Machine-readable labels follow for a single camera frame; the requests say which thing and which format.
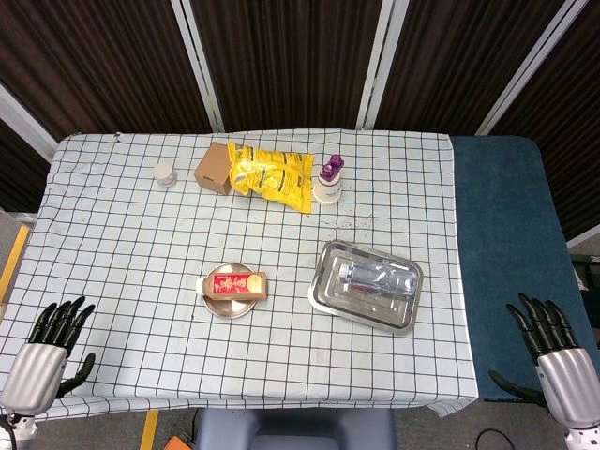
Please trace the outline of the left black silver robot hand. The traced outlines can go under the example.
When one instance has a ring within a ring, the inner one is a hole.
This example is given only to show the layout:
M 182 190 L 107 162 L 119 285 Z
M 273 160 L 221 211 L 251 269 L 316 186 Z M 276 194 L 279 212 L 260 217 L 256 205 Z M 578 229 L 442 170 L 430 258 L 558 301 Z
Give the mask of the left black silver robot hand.
M 89 353 L 76 374 L 64 379 L 67 361 L 95 306 L 85 306 L 82 295 L 60 305 L 52 303 L 38 316 L 19 349 L 1 392 L 1 405 L 16 416 L 46 412 L 57 399 L 81 386 L 89 377 L 96 355 Z

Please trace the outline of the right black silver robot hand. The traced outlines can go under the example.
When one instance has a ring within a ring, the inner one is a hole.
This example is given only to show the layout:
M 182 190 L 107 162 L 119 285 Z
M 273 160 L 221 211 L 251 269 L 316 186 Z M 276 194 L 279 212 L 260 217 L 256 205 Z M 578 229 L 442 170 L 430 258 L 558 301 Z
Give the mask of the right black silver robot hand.
M 531 356 L 541 388 L 519 386 L 491 370 L 503 391 L 548 409 L 571 429 L 599 426 L 599 378 L 587 350 L 581 347 L 563 310 L 554 302 L 518 295 L 526 311 L 506 306 Z

